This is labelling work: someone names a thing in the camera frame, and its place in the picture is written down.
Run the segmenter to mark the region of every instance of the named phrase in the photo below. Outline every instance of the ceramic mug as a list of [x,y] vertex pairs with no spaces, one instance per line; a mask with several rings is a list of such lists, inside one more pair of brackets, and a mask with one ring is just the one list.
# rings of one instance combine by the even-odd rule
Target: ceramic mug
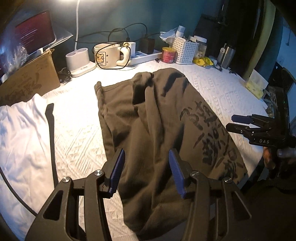
[[[120,52],[123,53],[123,60],[120,60]],[[128,47],[120,47],[117,43],[98,44],[94,47],[95,62],[103,69],[114,68],[117,65],[125,66],[127,62],[129,64],[130,55],[131,52]]]

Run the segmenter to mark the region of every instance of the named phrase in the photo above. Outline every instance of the white textured bedspread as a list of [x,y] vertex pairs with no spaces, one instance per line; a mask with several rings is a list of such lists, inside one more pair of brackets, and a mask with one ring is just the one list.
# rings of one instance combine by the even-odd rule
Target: white textured bedspread
[[[70,176],[83,178],[100,169],[106,161],[98,105],[94,85],[102,86],[131,79],[138,72],[154,72],[161,68],[176,68],[185,74],[189,82],[200,92],[222,124],[231,122],[231,116],[259,114],[266,115],[266,105],[256,99],[242,85],[243,80],[229,71],[219,72],[214,68],[205,69],[195,64],[177,65],[150,61],[134,69],[95,69],[71,82],[61,85],[43,97],[54,103],[55,157],[58,178]],[[243,136],[231,133],[250,175],[262,156],[262,148],[251,146]],[[105,200],[105,209],[113,240],[138,240],[123,223],[123,210],[119,194]],[[80,224],[84,226],[83,202],[80,208]]]

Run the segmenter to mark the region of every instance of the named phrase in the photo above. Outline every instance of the human hand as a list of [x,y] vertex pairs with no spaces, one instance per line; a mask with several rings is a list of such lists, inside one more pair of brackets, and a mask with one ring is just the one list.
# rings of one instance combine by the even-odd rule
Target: human hand
[[[296,148],[278,149],[277,156],[281,159],[287,159],[288,164],[296,162]],[[272,161],[272,156],[267,147],[263,147],[263,159],[265,167],[273,170],[276,164]]]

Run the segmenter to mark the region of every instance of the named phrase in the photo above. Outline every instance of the glass jar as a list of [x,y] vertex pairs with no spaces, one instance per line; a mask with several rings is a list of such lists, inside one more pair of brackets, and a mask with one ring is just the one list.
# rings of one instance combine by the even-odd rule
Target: glass jar
[[207,50],[207,40],[205,38],[194,36],[196,42],[198,43],[198,48],[195,51],[194,58],[203,58]]

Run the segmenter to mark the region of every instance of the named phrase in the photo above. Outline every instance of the mug handle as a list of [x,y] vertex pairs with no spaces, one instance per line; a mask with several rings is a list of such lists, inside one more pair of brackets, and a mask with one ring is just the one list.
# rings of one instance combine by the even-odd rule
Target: mug handle
[[128,62],[128,59],[129,59],[130,54],[131,54],[131,51],[130,51],[130,49],[128,47],[124,47],[124,46],[118,47],[117,50],[123,53],[124,58],[123,58],[123,60],[118,60],[116,62],[116,64],[117,65],[120,65],[120,66],[125,66],[126,65],[126,62]]

